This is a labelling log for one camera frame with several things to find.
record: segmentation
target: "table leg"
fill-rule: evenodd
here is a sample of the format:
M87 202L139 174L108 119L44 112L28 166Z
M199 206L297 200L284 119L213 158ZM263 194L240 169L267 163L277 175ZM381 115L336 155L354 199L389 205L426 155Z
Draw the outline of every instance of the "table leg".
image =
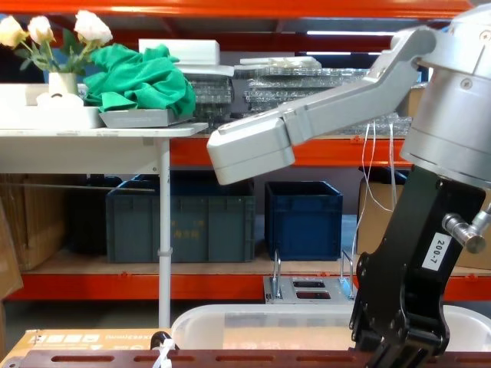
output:
M160 173L159 328L170 326L170 140L157 140Z

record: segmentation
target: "white flower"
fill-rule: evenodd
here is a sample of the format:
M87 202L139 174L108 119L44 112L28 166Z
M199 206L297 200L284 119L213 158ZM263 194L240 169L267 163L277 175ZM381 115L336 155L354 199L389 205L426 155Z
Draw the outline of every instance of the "white flower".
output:
M14 17L9 16L0 21L0 44L16 48L27 37L28 33L22 29Z
M78 33L78 38L85 43L99 41L99 46L102 46L113 39L109 27L94 13L86 10L80 10L77 13L74 30Z
M46 17L34 17L28 25L29 34L36 44L54 40L53 31Z

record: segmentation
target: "metal tray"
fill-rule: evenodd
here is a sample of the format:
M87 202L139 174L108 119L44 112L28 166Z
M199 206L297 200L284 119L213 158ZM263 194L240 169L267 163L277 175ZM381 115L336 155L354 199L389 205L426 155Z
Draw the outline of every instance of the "metal tray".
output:
M192 116L175 117L172 110L120 110L100 113L108 128L161 128L190 120Z

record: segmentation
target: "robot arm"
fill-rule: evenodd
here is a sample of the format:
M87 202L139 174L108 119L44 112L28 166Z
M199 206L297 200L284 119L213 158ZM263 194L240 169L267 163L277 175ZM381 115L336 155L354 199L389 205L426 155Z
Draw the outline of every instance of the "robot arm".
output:
M427 27L401 31L357 83L221 126L208 142L219 182L289 166L295 161L292 146L393 112L417 79L416 60L437 46L437 33Z

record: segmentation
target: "label sticker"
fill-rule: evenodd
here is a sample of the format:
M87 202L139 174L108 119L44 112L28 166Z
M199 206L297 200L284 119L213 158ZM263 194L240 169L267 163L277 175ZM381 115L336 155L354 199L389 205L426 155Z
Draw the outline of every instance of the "label sticker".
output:
M421 267L438 271L451 240L451 236L436 232Z
M36 335L36 336L33 336L29 340L29 343L33 343L33 344L36 344L36 343L44 343L44 341L46 340L46 337L48 337L48 335Z
M80 343L80 340L82 340L82 335L67 335L64 338L65 343Z
M82 343L96 343L99 340L99 335L85 335L82 338Z
M64 335L51 335L48 336L46 342L47 343L60 343L64 339Z

